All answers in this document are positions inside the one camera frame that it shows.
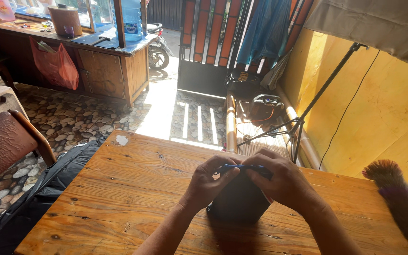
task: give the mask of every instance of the black cable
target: black cable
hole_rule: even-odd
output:
[[[338,126],[336,127],[336,131],[335,131],[335,133],[333,134],[333,136],[331,137],[330,142],[328,143],[328,148],[327,148],[327,150],[325,151],[324,155],[322,156],[322,159],[320,160],[319,171],[320,171],[320,166],[322,165],[322,161],[324,161],[324,157],[325,157],[325,155],[327,154],[328,150],[330,149],[330,145],[332,144],[333,138],[335,138],[336,132],[338,131],[338,128],[340,128],[341,121],[343,120],[343,117],[344,117],[344,115],[345,115],[345,113],[346,113],[346,111],[347,111],[347,108],[350,106],[350,103],[352,103],[352,101],[354,100],[355,96],[357,95],[358,90],[360,89],[361,84],[363,83],[363,80],[365,79],[366,75],[367,75],[368,72],[370,71],[371,66],[373,66],[374,61],[377,59],[377,56],[378,56],[379,53],[380,53],[380,50],[377,52],[377,55],[375,56],[373,62],[371,63],[370,67],[368,68],[368,71],[366,71],[365,75],[364,75],[363,78],[361,79],[360,85],[358,85],[357,91],[355,91],[354,96],[352,97],[352,99],[350,100],[350,102],[348,102],[348,105],[347,105],[346,109],[344,110],[343,115],[341,116],[340,122],[338,123]]]

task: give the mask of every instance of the hand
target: hand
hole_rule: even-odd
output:
[[[209,205],[224,186],[240,173],[240,169],[237,167],[230,169],[217,180],[213,178],[213,173],[225,164],[238,165],[240,163],[239,159],[215,154],[196,168],[187,191],[178,203],[195,214],[198,213],[199,210]]]
[[[274,151],[263,148],[244,160],[243,165],[265,166],[270,170],[273,173],[270,181],[251,169],[246,173],[266,195],[300,214],[311,204],[323,201],[297,165]]]

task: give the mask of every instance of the wooden counter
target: wooden counter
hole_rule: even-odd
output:
[[[131,254],[184,194],[214,151],[114,131],[15,250],[16,254]],[[408,242],[368,180],[302,168],[368,255],[408,254]],[[177,254],[319,254],[308,224],[274,202],[254,225],[210,221],[201,210]]]
[[[30,28],[21,28],[14,21],[0,20],[0,52],[10,56],[6,66],[15,82],[61,90],[91,97],[126,102],[128,107],[144,88],[149,86],[148,48],[156,38],[139,43],[132,51],[120,48],[106,49],[74,43],[69,38],[45,29],[40,22],[27,23]],[[80,73],[78,88],[71,90],[50,84],[35,66],[29,37],[44,41],[52,47],[65,46]]]

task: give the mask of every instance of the floor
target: floor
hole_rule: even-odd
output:
[[[168,33],[177,37],[176,31],[167,30],[167,41]],[[170,57],[167,68],[151,70],[150,90],[138,97],[131,113],[122,111],[122,103],[26,84],[16,87],[31,123],[47,138],[55,156],[114,130],[223,149],[224,99],[177,90],[177,67],[178,58]],[[30,153],[0,175],[0,216],[35,184],[45,168],[43,159]]]

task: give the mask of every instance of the motorcycle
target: motorcycle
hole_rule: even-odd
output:
[[[160,70],[168,66],[170,57],[174,56],[173,52],[166,44],[165,38],[162,37],[163,25],[160,23],[147,24],[147,32],[158,35],[154,43],[149,45],[149,67],[155,70]]]

